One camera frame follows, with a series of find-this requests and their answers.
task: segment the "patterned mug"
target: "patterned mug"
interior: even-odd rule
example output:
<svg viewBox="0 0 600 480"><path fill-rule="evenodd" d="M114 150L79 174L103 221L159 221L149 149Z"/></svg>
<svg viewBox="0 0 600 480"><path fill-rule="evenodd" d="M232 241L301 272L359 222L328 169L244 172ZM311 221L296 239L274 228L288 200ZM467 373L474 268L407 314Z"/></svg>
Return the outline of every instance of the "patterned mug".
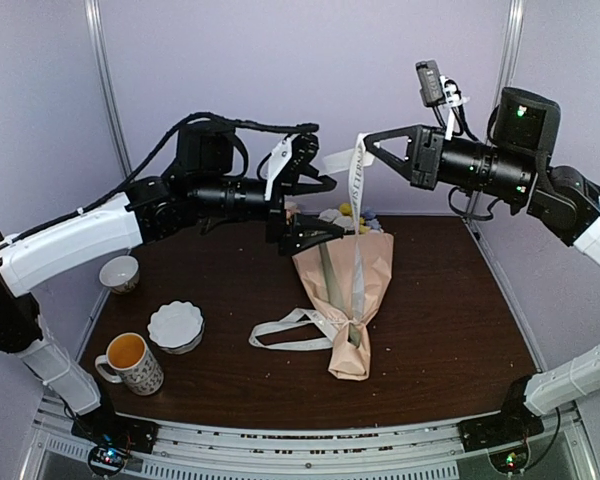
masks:
<svg viewBox="0 0 600 480"><path fill-rule="evenodd" d="M105 370L110 367L114 374ZM124 383L136 395L151 395L164 382L156 357L137 333L123 333L111 340L106 355L96 358L96 370L111 383Z"/></svg>

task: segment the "small bowl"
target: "small bowl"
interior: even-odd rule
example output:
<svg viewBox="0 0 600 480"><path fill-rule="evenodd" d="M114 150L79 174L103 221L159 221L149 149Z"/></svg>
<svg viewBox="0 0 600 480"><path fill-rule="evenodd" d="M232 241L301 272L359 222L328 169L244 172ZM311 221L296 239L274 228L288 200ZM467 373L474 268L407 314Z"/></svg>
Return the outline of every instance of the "small bowl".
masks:
<svg viewBox="0 0 600 480"><path fill-rule="evenodd" d="M151 315L149 338L161 350L172 355L190 352L202 341L204 319L200 309L190 302L162 305Z"/></svg>
<svg viewBox="0 0 600 480"><path fill-rule="evenodd" d="M138 261L123 255L109 260L100 269L100 283L108 287L113 293L124 295L136 288L140 281Z"/></svg>

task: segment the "dark wooden table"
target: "dark wooden table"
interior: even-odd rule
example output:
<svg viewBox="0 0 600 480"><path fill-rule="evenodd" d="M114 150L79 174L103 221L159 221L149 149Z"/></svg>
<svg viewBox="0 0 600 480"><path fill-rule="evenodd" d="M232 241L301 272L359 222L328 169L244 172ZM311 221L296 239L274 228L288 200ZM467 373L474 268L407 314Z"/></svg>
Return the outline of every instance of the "dark wooden table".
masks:
<svg viewBox="0 0 600 480"><path fill-rule="evenodd" d="M148 339L151 313L174 300L191 301L206 319L202 343L182 356L153 346L164 386L142 398L109 384L118 411L224 427L330 429L498 410L509 383L535 369L467 229L449 217L382 223L395 235L393 279L369 327L371 376L364 382L328 373L330 351L248 344L254 325L311 307L291 259L264 244L259 223L221 227L206 237L183 231L137 249L140 285L109 298L81 363L97 375L94 359L113 337L134 331Z"/></svg>

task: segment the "wall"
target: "wall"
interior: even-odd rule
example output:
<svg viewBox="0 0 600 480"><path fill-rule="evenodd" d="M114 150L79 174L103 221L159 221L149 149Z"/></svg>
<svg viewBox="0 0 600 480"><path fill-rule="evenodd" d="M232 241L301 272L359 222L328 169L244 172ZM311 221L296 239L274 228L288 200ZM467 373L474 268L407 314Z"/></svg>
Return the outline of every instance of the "wall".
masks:
<svg viewBox="0 0 600 480"><path fill-rule="evenodd" d="M120 180L81 0L0 2L0 229L22 231ZM100 292L98 264L35 292L57 338L76 353ZM14 478L41 397L0 353L0 480Z"/></svg>
<svg viewBox="0 0 600 480"><path fill-rule="evenodd" d="M600 183L600 0L527 2L513 85L561 105L552 163ZM600 269L593 262L504 207L481 229L550 368L600 341ZM600 462L600 394L580 408Z"/></svg>
<svg viewBox="0 0 600 480"><path fill-rule="evenodd" d="M321 125L321 153L353 147L361 131L435 123L414 65L436 59L472 97L484 131L500 66L508 2L220 0L102 2L113 84L134 164L194 111L266 123ZM279 137L245 133L252 173ZM154 173L172 159L173 143ZM399 151L404 153L404 141ZM299 198L311 209L346 198ZM449 213L446 189L409 188L386 166L365 180L379 211Z"/></svg>

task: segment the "vertical metal post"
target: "vertical metal post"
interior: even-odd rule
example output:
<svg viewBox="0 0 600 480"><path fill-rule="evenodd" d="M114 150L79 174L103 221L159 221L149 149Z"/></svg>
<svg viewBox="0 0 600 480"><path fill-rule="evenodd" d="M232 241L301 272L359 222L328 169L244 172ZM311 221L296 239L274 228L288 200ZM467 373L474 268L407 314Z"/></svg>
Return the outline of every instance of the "vertical metal post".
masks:
<svg viewBox="0 0 600 480"><path fill-rule="evenodd" d="M96 57L96 65L100 76L100 87L102 96L107 110L107 121L113 140L113 147L118 157L120 170L126 178L132 172L131 161L127 151L127 144L124 141L122 133L122 125L120 123L120 115L116 99L113 94L113 84L111 82L111 72L109 71L109 62L107 60L107 50L104 43L104 33L102 31L102 22L100 20L100 2L98 0L85 0L85 11L87 14L87 25L89 26L89 35L91 36L91 44L93 53Z"/></svg>
<svg viewBox="0 0 600 480"><path fill-rule="evenodd" d="M507 20L507 30L505 32L504 44L502 46L502 59L500 61L500 72L498 74L498 83L496 84L496 92L493 98L492 108L498 106L500 100L500 92L508 85L511 85L513 75L515 73L516 64L518 63L518 52L520 50L520 39L522 38L522 20L524 17L525 0L510 0L509 2L509 18ZM480 199L480 192L473 192L467 204L466 211L474 213ZM469 227L475 231L473 220L468 221Z"/></svg>

